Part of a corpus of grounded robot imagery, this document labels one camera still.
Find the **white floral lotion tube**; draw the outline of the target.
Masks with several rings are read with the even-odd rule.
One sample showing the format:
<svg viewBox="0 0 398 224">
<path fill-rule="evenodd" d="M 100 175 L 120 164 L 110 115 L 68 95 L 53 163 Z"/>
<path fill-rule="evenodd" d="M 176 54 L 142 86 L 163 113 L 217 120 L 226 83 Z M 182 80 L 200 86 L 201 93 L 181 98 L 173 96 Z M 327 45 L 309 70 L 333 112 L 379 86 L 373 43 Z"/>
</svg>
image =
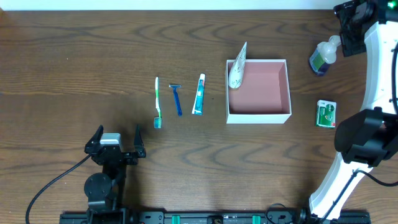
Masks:
<svg viewBox="0 0 398 224">
<path fill-rule="evenodd" d="M 232 89 L 238 89 L 243 82 L 244 68 L 246 63 L 246 49 L 247 42 L 244 43 L 229 71 L 228 86 Z"/>
</svg>

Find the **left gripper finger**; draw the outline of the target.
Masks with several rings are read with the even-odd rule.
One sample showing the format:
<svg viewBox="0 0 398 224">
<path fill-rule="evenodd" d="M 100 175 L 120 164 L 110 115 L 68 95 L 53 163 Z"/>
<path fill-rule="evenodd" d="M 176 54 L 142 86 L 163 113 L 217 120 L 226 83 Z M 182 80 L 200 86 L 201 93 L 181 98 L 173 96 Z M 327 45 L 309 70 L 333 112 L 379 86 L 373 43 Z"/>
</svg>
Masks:
<svg viewBox="0 0 398 224">
<path fill-rule="evenodd" d="M 140 126 L 136 125 L 136 131 L 134 136 L 134 148 L 136 152 L 145 152 L 144 143 L 141 138 Z"/>
<path fill-rule="evenodd" d="M 86 154 L 95 154 L 101 149 L 101 137 L 103 135 L 103 126 L 100 125 L 92 138 L 86 143 L 84 152 Z"/>
</svg>

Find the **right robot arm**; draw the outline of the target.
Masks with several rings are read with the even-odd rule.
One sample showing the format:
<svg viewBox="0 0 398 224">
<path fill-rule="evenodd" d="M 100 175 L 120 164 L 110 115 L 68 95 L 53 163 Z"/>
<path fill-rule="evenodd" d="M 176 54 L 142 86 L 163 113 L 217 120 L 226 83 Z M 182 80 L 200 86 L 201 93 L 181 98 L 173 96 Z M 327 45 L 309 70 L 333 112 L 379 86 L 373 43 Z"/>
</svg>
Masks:
<svg viewBox="0 0 398 224">
<path fill-rule="evenodd" d="M 354 0 L 333 10 L 340 32 L 317 45 L 310 68 L 324 75 L 337 47 L 346 57 L 366 54 L 364 100 L 358 113 L 338 125 L 336 156 L 297 223 L 369 223 L 368 213 L 346 212 L 343 205 L 363 177 L 397 153 L 397 2 Z"/>
</svg>

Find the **green white toothbrush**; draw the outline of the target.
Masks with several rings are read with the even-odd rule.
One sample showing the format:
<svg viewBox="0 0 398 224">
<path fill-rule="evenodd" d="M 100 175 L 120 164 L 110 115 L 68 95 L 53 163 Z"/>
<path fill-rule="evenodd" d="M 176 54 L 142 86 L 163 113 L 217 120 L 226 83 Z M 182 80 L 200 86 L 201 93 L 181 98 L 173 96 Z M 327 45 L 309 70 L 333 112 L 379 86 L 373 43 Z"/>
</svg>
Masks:
<svg viewBox="0 0 398 224">
<path fill-rule="evenodd" d="M 155 108 L 158 112 L 158 116 L 154 118 L 155 129 L 160 129 L 162 127 L 162 113 L 159 102 L 159 78 L 155 78 Z"/>
</svg>

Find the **green white soap bar box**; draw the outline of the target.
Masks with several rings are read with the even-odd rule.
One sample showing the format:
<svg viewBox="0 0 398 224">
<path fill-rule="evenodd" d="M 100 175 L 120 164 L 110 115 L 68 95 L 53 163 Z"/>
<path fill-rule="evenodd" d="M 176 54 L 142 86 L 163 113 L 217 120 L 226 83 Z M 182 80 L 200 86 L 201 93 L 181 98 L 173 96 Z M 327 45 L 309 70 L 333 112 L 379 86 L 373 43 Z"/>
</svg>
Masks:
<svg viewBox="0 0 398 224">
<path fill-rule="evenodd" d="M 318 100 L 315 125 L 323 128 L 336 127 L 336 103 Z"/>
</svg>

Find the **clear pump soap bottle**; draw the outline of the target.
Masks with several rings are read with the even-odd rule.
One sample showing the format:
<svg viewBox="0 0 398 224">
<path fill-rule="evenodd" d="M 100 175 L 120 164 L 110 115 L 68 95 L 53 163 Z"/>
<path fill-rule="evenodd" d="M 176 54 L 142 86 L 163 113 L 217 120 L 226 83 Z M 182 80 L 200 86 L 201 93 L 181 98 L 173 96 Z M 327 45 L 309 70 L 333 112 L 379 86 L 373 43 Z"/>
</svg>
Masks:
<svg viewBox="0 0 398 224">
<path fill-rule="evenodd" d="M 326 74 L 331 64 L 336 62 L 336 50 L 341 45 L 338 35 L 333 35 L 328 42 L 320 42 L 308 62 L 316 76 L 322 77 Z"/>
</svg>

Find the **teal white toothpaste tube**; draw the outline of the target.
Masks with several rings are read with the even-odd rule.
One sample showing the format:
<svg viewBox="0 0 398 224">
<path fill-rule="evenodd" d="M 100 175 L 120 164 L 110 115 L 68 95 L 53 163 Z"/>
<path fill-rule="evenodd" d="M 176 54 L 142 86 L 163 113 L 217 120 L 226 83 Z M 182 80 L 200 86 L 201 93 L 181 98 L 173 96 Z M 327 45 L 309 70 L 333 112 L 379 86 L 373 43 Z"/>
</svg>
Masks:
<svg viewBox="0 0 398 224">
<path fill-rule="evenodd" d="M 197 86 L 197 92 L 195 95 L 195 102 L 192 109 L 192 114 L 202 115 L 203 114 L 203 97 L 205 92 L 205 77 L 204 73 L 200 74 Z"/>
</svg>

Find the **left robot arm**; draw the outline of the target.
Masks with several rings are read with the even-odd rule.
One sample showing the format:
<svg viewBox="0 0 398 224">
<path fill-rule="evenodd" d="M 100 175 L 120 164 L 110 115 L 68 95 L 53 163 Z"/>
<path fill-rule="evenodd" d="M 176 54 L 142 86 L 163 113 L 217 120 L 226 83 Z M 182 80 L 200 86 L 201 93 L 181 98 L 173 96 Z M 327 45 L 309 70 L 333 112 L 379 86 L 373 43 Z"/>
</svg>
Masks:
<svg viewBox="0 0 398 224">
<path fill-rule="evenodd" d="M 119 133 L 104 133 L 99 126 L 85 145 L 85 153 L 102 167 L 102 171 L 89 176 L 84 185 L 88 197 L 87 218 L 84 223 L 133 223 L 129 209 L 122 205 L 126 180 L 126 167 L 138 164 L 146 157 L 146 150 L 136 126 L 133 150 L 123 151 Z"/>
</svg>

